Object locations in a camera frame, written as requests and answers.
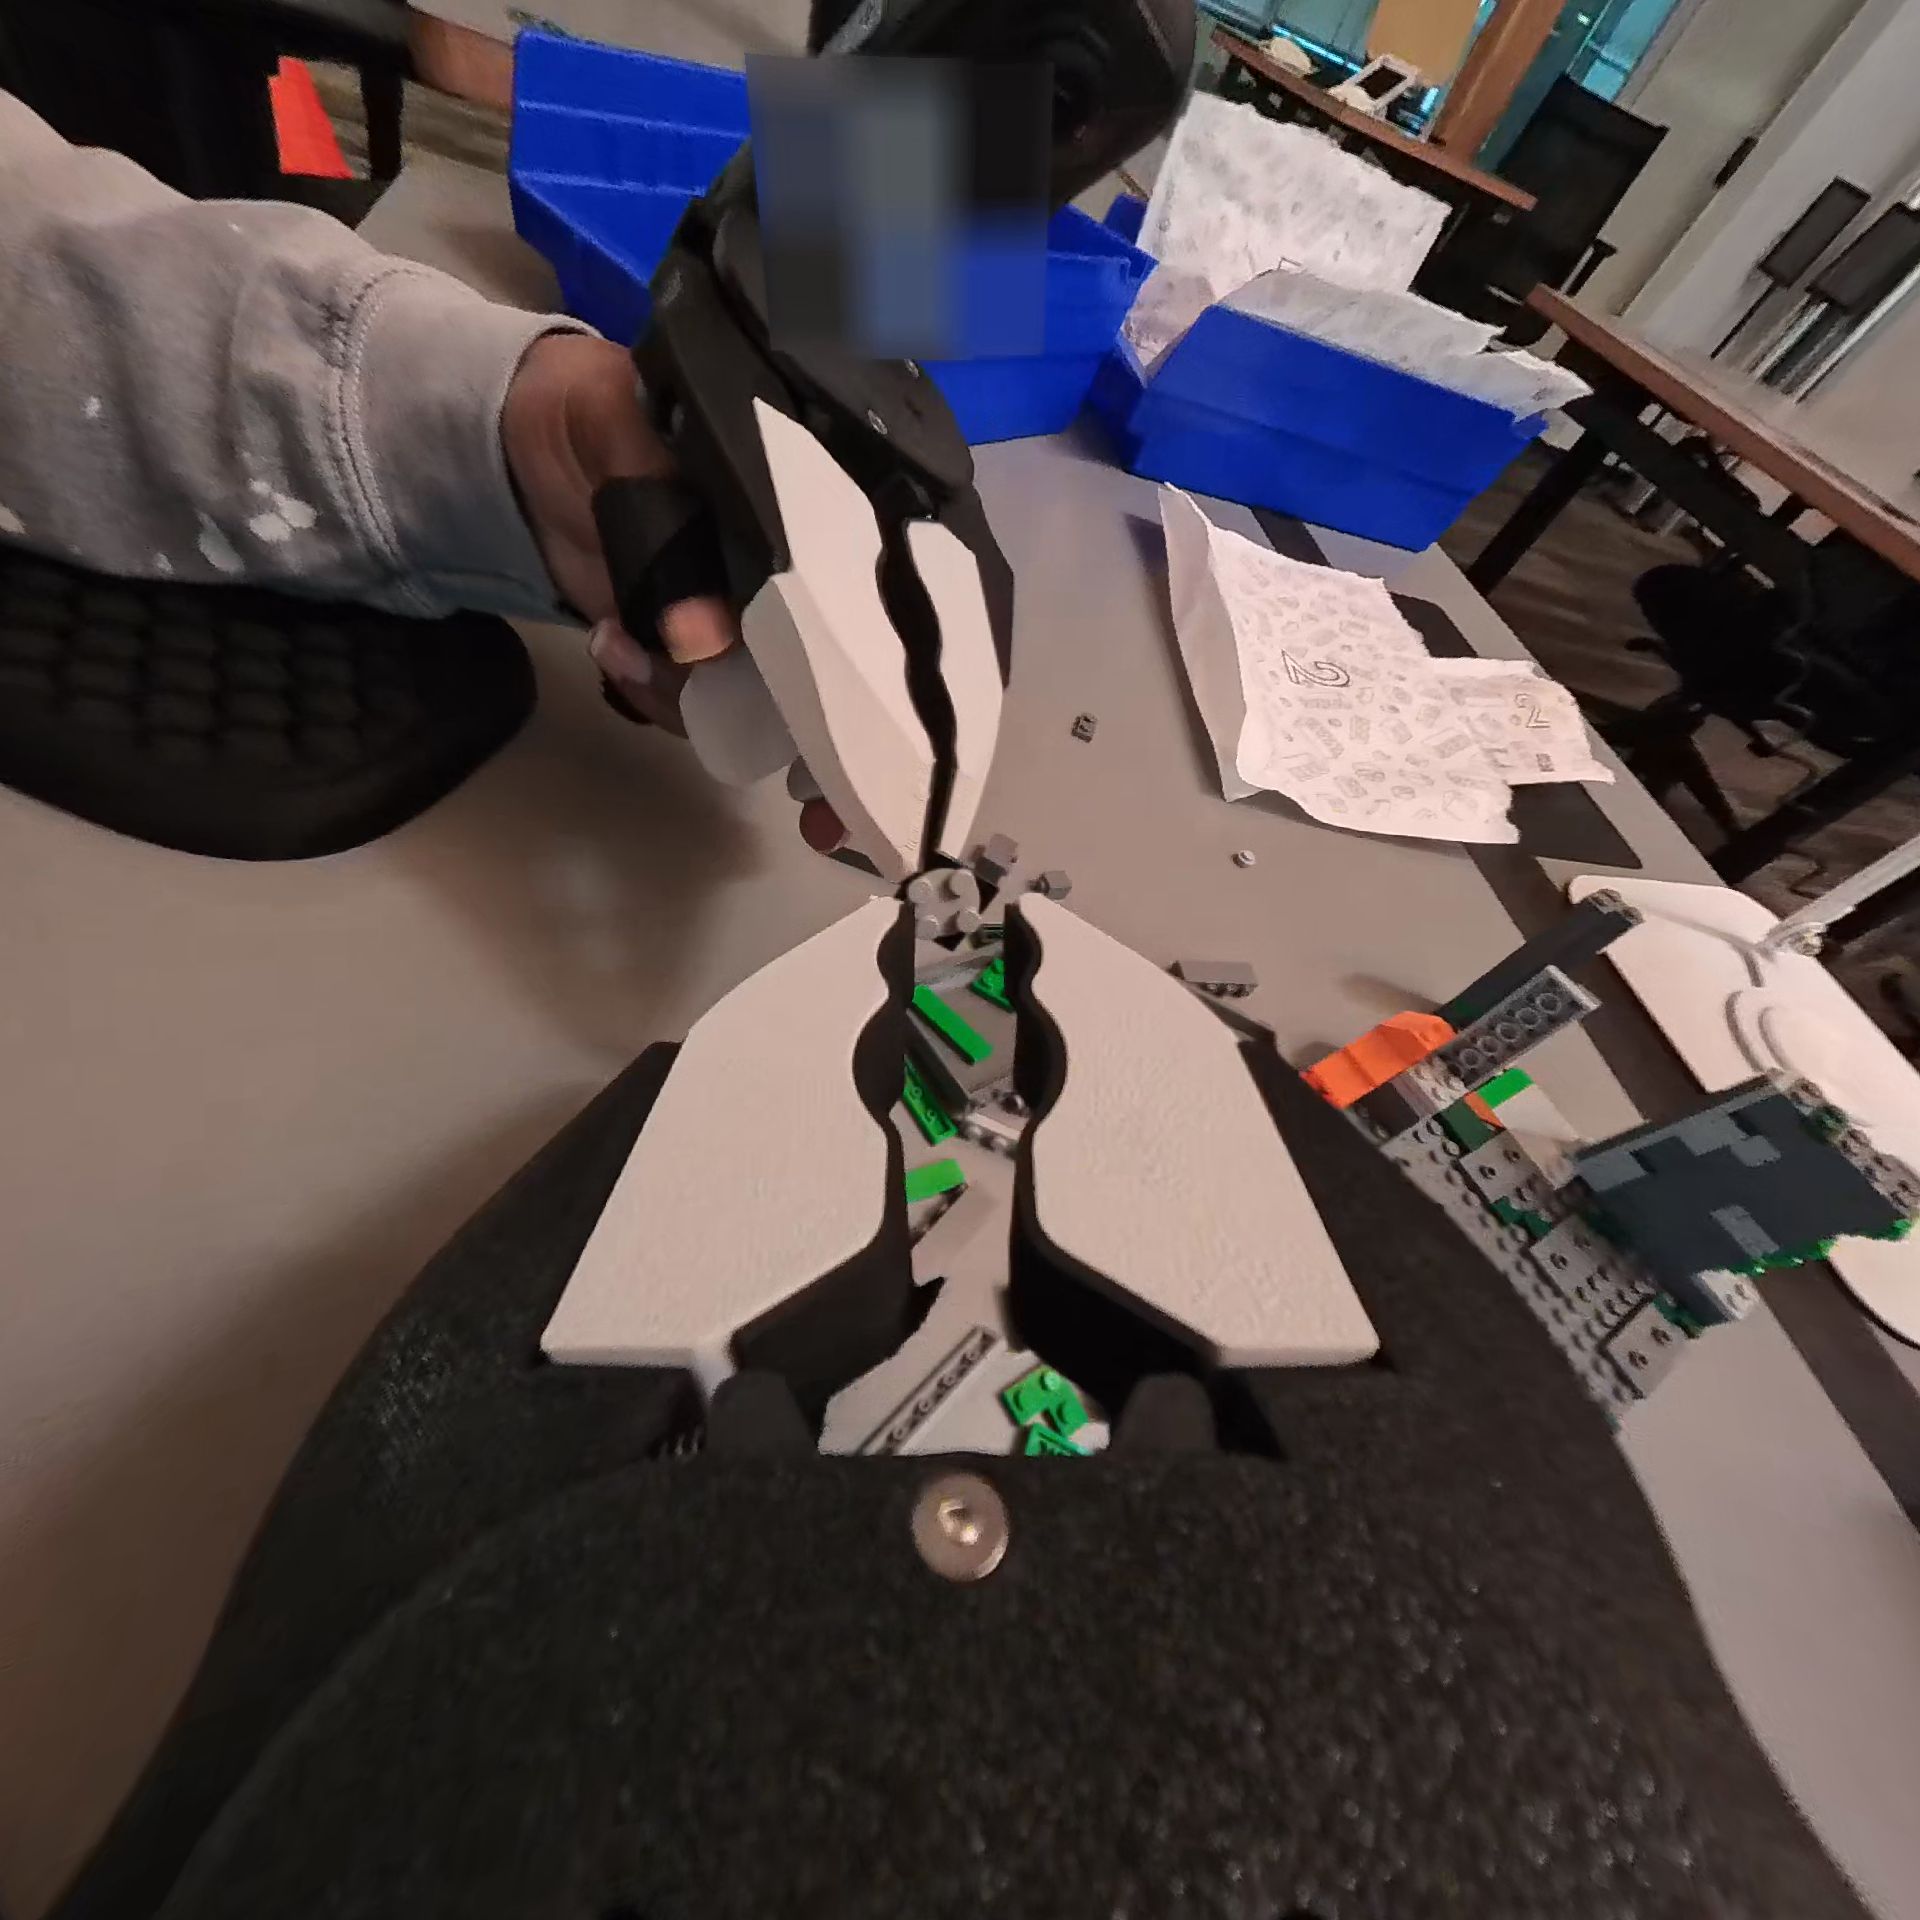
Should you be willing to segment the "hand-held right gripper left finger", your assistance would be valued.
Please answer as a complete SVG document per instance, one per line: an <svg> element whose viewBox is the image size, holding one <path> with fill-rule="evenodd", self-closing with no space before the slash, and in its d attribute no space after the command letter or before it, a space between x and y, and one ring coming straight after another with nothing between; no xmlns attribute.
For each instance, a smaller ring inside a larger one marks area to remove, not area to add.
<svg viewBox="0 0 1920 1920"><path fill-rule="evenodd" d="M912 987L909 914L881 897L700 1018L545 1329L549 1361L842 1388L899 1352Z"/></svg>

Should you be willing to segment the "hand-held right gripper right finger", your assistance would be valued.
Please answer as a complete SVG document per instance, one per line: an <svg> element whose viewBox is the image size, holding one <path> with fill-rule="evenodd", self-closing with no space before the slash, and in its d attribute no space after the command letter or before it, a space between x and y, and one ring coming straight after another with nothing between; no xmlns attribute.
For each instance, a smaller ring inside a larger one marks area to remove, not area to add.
<svg viewBox="0 0 1920 1920"><path fill-rule="evenodd" d="M1069 908L1005 926L1016 1084L1008 1305L1080 1386L1324 1369L1381 1342L1249 1038Z"/></svg>

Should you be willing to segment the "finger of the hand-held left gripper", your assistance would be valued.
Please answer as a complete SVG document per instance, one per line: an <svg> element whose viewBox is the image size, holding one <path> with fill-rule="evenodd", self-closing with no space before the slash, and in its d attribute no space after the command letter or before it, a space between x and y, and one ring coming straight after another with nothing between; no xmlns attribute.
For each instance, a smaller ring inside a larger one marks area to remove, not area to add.
<svg viewBox="0 0 1920 1920"><path fill-rule="evenodd" d="M994 769L1005 677L976 553L939 520L893 531L893 624L929 752L917 862L956 862Z"/></svg>
<svg viewBox="0 0 1920 1920"><path fill-rule="evenodd" d="M879 876L909 877L936 758L881 602L873 505L800 421L768 401L753 410L784 555L741 618L743 641L848 845Z"/></svg>

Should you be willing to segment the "small grey studded lego piece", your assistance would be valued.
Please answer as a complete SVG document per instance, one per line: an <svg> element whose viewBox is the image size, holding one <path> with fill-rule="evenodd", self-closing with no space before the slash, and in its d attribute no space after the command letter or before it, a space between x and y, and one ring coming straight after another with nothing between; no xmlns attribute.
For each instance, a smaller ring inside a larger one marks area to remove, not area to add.
<svg viewBox="0 0 1920 1920"><path fill-rule="evenodd" d="M987 833L965 859L927 868L904 884L915 936L932 944L986 940L1012 902L1069 893L1067 868L1034 865L1008 833Z"/></svg>

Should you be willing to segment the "person's left forearm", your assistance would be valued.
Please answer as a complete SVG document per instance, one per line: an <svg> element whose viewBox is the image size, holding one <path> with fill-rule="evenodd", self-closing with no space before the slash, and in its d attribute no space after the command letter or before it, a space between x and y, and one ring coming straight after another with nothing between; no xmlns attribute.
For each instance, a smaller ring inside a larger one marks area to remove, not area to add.
<svg viewBox="0 0 1920 1920"><path fill-rule="evenodd" d="M309 209L188 200L2 98L2 533L173 585L560 618L501 411L577 322Z"/></svg>

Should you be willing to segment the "orange lego slope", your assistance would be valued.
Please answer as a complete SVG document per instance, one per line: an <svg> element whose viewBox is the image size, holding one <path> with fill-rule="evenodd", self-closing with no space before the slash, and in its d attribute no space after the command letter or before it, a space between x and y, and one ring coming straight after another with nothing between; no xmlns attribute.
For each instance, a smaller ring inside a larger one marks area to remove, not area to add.
<svg viewBox="0 0 1920 1920"><path fill-rule="evenodd" d="M1330 1107L1349 1110L1453 1038L1457 1032L1450 1019L1407 1011L1379 1021L1324 1060L1304 1067L1304 1080Z"/></svg>

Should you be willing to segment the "small green lego piece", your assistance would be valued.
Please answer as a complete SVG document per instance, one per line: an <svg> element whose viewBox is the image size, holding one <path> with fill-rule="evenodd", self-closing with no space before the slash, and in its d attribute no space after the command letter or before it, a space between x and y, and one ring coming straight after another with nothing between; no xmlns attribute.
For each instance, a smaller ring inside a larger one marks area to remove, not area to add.
<svg viewBox="0 0 1920 1920"><path fill-rule="evenodd" d="M1016 1427L1021 1457L1091 1457L1100 1448L1100 1421L1073 1381L1036 1365L999 1392L999 1406Z"/></svg>

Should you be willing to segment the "light grey holed lego plate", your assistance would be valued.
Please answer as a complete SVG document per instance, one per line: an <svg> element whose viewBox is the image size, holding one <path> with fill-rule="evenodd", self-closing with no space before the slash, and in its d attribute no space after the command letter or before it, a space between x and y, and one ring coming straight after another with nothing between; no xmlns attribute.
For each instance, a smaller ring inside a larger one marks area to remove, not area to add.
<svg viewBox="0 0 1920 1920"><path fill-rule="evenodd" d="M997 1348L1002 1348L1002 1334L994 1329L965 1333L855 1452L861 1457L900 1453Z"/></svg>

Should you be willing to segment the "grey lego baseplate build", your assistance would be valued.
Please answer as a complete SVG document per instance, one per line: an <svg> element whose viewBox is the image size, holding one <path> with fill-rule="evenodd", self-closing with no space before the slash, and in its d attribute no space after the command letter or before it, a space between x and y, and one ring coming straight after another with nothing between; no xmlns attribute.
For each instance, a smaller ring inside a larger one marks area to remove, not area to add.
<svg viewBox="0 0 1920 1920"><path fill-rule="evenodd" d="M1914 1168L1784 1074L1581 1146L1569 1166L1572 1211L1698 1317L1731 1317L1711 1305L1711 1275L1754 1280L1842 1240L1899 1241L1917 1211Z"/></svg>
<svg viewBox="0 0 1920 1920"><path fill-rule="evenodd" d="M1448 1108L1379 1088L1346 1117L1507 1275L1612 1427L1692 1342L1761 1305L1745 1275L1671 1291L1601 1235L1569 1195L1576 1130L1523 1067Z"/></svg>

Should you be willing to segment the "dark blue-grey lego bar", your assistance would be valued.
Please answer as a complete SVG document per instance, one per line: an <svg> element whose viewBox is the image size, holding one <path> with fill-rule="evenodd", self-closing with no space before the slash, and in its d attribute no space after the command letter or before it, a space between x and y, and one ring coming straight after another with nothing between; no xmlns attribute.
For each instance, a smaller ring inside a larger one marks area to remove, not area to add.
<svg viewBox="0 0 1920 1920"><path fill-rule="evenodd" d="M1563 918L1530 938L1468 987L1444 998L1435 1012L1458 1033L1547 970L1567 973L1584 970L1642 922L1644 914L1633 902L1623 901L1617 889L1602 886L1572 902Z"/></svg>

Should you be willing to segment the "person's left hand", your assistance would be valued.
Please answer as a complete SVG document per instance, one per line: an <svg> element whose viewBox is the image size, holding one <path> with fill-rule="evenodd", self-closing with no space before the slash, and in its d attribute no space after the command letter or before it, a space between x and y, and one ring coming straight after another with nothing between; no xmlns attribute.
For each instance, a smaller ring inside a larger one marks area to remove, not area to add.
<svg viewBox="0 0 1920 1920"><path fill-rule="evenodd" d="M567 614L588 626L588 652L625 712L684 736L688 674L736 645L725 598L691 596L661 612L656 642L618 618L593 504L618 477L669 477L675 464L650 424L632 356L580 332L546 332L522 356L498 436L519 509Z"/></svg>

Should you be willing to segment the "blue storage bin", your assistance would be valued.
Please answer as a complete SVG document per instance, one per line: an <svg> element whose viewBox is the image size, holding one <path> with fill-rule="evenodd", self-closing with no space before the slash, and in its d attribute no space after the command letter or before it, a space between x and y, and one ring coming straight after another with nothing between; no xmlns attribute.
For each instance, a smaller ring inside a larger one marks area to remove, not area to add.
<svg viewBox="0 0 1920 1920"><path fill-rule="evenodd" d="M514 41L514 226L555 272L565 309L634 346L684 209L751 133L743 73L559 33ZM1143 284L1140 209L1109 226L1063 209L1048 229L1045 346L929 365L971 445L1067 430Z"/></svg>
<svg viewBox="0 0 1920 1920"><path fill-rule="evenodd" d="M1117 464L1401 548L1427 548L1545 427L1279 324L1204 316L1153 371L1122 334L1091 395Z"/></svg>

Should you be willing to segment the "white printed paper bag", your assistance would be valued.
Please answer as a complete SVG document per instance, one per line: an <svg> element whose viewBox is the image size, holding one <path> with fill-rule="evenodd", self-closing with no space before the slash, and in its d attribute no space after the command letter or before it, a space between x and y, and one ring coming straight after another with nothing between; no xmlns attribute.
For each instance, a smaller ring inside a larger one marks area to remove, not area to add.
<svg viewBox="0 0 1920 1920"><path fill-rule="evenodd" d="M1507 787L1612 784L1589 722L1569 689L1536 664L1481 657L1431 659L1428 681L1444 692L1477 752Z"/></svg>
<svg viewBox="0 0 1920 1920"><path fill-rule="evenodd" d="M1217 529L1163 485L1172 637L1225 801L1346 833L1514 845L1514 790L1379 579Z"/></svg>

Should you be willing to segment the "orange traffic cone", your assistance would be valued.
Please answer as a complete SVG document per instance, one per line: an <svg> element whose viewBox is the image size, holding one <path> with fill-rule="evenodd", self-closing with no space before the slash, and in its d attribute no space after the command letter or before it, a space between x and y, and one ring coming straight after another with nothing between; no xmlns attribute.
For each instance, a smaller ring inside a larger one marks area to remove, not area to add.
<svg viewBox="0 0 1920 1920"><path fill-rule="evenodd" d="M268 89L279 171L299 181L353 181L353 168L306 64L282 56Z"/></svg>

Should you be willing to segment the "black jacket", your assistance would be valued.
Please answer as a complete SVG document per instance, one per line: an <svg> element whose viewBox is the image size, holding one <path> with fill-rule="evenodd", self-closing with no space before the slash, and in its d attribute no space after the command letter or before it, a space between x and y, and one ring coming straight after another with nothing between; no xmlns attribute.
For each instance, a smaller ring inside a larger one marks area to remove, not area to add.
<svg viewBox="0 0 1920 1920"><path fill-rule="evenodd" d="M2 81L67 140L132 157L199 201L282 190L282 58L353 68L373 178L400 171L410 10L386 3L4 3Z"/></svg>

